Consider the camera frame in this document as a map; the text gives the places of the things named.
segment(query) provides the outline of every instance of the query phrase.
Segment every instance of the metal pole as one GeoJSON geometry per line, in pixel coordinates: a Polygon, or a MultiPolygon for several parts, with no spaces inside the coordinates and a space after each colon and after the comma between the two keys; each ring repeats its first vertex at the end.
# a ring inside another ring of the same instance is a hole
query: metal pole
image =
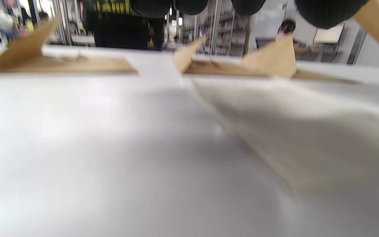
{"type": "Polygon", "coordinates": [[[179,10],[176,10],[176,39],[179,42],[179,10]]]}
{"type": "Polygon", "coordinates": [[[359,39],[358,49],[356,50],[356,52],[353,53],[353,55],[355,56],[355,59],[353,60],[353,65],[355,65],[356,61],[358,60],[359,53],[361,52],[362,46],[364,45],[364,41],[365,41],[365,38],[366,38],[366,35],[367,35],[367,32],[364,31],[362,29],[362,27],[359,28],[358,34],[359,33],[362,34],[362,35],[360,36],[360,39],[359,39]]]}
{"type": "Polygon", "coordinates": [[[37,21],[37,23],[38,23],[38,25],[40,25],[40,18],[39,18],[39,9],[38,9],[38,4],[36,3],[37,1],[39,1],[39,0],[32,0],[33,1],[33,6],[35,7],[34,9],[30,9],[30,11],[35,11],[35,13],[36,13],[36,21],[37,21]]]}
{"type": "Polygon", "coordinates": [[[251,36],[251,24],[252,24],[252,19],[253,19],[253,15],[250,15],[249,18],[248,18],[248,23],[246,25],[247,27],[247,32],[245,34],[245,42],[244,42],[244,45],[243,45],[243,53],[242,53],[242,56],[244,56],[245,54],[248,53],[248,44],[249,44],[249,38],[251,36]]]}
{"type": "Polygon", "coordinates": [[[212,31],[212,28],[213,28],[213,20],[215,19],[215,13],[213,12],[212,14],[212,17],[211,17],[211,20],[210,20],[210,29],[209,29],[209,47],[210,47],[210,51],[209,51],[209,54],[212,52],[212,35],[213,35],[213,31],[212,31]]]}
{"type": "Polygon", "coordinates": [[[232,28],[230,29],[230,38],[229,38],[229,48],[227,50],[227,55],[230,54],[230,45],[232,45],[232,35],[233,35],[233,23],[235,22],[235,10],[233,10],[233,17],[232,17],[232,28]]]}
{"type": "Polygon", "coordinates": [[[167,48],[167,44],[169,42],[169,26],[170,26],[170,22],[169,22],[169,12],[167,12],[166,14],[166,48],[167,48]]]}
{"type": "Polygon", "coordinates": [[[221,0],[216,0],[215,19],[213,21],[212,37],[210,38],[210,48],[212,50],[212,54],[215,54],[215,48],[217,45],[218,24],[220,22],[220,7],[221,7],[221,0]]]}
{"type": "Polygon", "coordinates": [[[194,41],[198,39],[198,15],[195,15],[195,25],[194,25],[194,41]]]}
{"type": "Polygon", "coordinates": [[[18,8],[18,10],[19,10],[19,12],[20,12],[20,15],[19,15],[19,17],[20,17],[20,22],[19,22],[19,25],[23,25],[23,14],[21,14],[21,4],[20,4],[20,1],[17,1],[17,8],[18,8]]]}
{"type": "Polygon", "coordinates": [[[72,45],[72,39],[71,39],[71,31],[69,29],[69,24],[68,24],[68,7],[67,7],[67,2],[66,0],[62,1],[62,23],[63,26],[65,27],[65,40],[67,45],[72,45]]]}
{"type": "MultiPolygon", "coordinates": [[[[56,15],[62,15],[60,1],[59,0],[52,0],[52,3],[54,4],[54,12],[56,15]]],[[[63,27],[63,23],[60,22],[57,27],[58,37],[61,44],[66,45],[66,36],[65,36],[65,28],[63,27]]]]}

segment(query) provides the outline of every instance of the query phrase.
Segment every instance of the white tabletop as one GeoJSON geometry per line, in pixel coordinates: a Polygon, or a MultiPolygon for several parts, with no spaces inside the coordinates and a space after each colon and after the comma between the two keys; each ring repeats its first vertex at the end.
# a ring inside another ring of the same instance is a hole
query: white tabletop
{"type": "Polygon", "coordinates": [[[191,98],[169,53],[79,49],[125,55],[139,75],[0,75],[0,237],[379,236],[379,180],[282,190],[191,98]]]}
{"type": "Polygon", "coordinates": [[[94,44],[93,36],[71,36],[74,43],[94,44]]]}

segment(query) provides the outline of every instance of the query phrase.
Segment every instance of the store shelf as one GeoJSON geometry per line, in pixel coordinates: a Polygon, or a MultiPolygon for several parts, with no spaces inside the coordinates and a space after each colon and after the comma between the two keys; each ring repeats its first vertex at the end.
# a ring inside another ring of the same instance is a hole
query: store shelf
{"type": "MultiPolygon", "coordinates": [[[[233,18],[233,14],[232,13],[227,13],[227,14],[225,14],[225,15],[223,15],[223,16],[220,17],[219,22],[232,20],[232,18],[233,18]]],[[[206,21],[204,21],[204,23],[200,23],[200,25],[198,27],[209,26],[211,24],[212,24],[212,19],[209,18],[206,21]]]]}
{"type": "Polygon", "coordinates": [[[228,47],[230,44],[230,46],[235,46],[235,47],[243,47],[244,44],[243,43],[238,43],[238,42],[217,42],[217,46],[221,46],[221,47],[228,47]]]}
{"type": "MultiPolygon", "coordinates": [[[[240,31],[240,30],[246,30],[246,28],[242,28],[242,27],[241,28],[234,28],[233,32],[240,31]]],[[[231,31],[232,31],[231,28],[221,28],[218,30],[218,33],[230,33],[231,31]]]]}

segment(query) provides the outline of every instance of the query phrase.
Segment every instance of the white wall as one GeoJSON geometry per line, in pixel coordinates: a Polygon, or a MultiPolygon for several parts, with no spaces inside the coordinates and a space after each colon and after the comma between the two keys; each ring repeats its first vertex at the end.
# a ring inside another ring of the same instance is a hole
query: white wall
{"type": "Polygon", "coordinates": [[[365,37],[356,64],[363,66],[379,66],[379,44],[370,34],[367,34],[365,37]]]}
{"type": "Polygon", "coordinates": [[[195,15],[184,15],[182,17],[182,24],[184,27],[194,27],[195,25],[195,15]]]}
{"type": "Polygon", "coordinates": [[[220,12],[230,12],[232,9],[233,9],[233,5],[232,5],[231,0],[222,0],[221,1],[220,12]]]}
{"type": "Polygon", "coordinates": [[[296,21],[296,29],[293,33],[293,38],[300,42],[312,44],[314,41],[314,36],[317,32],[317,27],[314,27],[304,20],[304,18],[296,9],[295,3],[293,1],[288,2],[288,6],[284,15],[284,19],[287,18],[291,18],[296,21]]]}
{"type": "Polygon", "coordinates": [[[255,38],[275,38],[283,21],[285,11],[282,6],[274,8],[263,7],[252,18],[251,34],[248,42],[248,52],[257,50],[255,38]]]}

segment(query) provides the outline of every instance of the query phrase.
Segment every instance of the black hair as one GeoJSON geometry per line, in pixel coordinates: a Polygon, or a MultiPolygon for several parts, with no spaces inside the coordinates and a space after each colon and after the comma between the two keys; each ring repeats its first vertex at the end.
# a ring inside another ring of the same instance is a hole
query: black hair
{"type": "Polygon", "coordinates": [[[38,16],[39,18],[49,18],[49,15],[46,12],[39,12],[38,16]]]}
{"type": "Polygon", "coordinates": [[[286,19],[282,22],[280,28],[284,31],[285,34],[291,33],[296,29],[296,22],[291,19],[286,19]]]}

